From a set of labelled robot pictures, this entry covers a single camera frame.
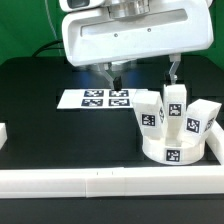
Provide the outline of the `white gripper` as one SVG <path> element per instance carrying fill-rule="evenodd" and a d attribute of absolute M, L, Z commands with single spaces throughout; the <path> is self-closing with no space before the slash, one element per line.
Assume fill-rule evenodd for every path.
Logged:
<path fill-rule="evenodd" d="M 98 64 L 114 91 L 122 79 L 109 62 L 170 55 L 165 73 L 175 85 L 181 53 L 211 46 L 214 0 L 59 0 L 64 49 L 74 66 Z"/>

